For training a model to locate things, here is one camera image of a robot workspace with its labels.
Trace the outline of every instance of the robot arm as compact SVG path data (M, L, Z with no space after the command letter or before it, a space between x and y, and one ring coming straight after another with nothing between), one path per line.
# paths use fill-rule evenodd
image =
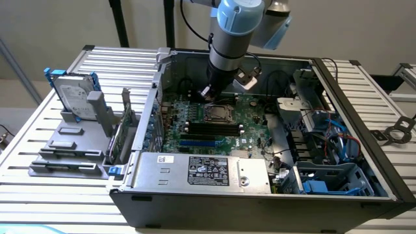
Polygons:
M261 68L240 66L249 45L275 50L291 17L287 0L191 0L213 7L209 34L205 99L215 99L233 83L241 91L257 83Z

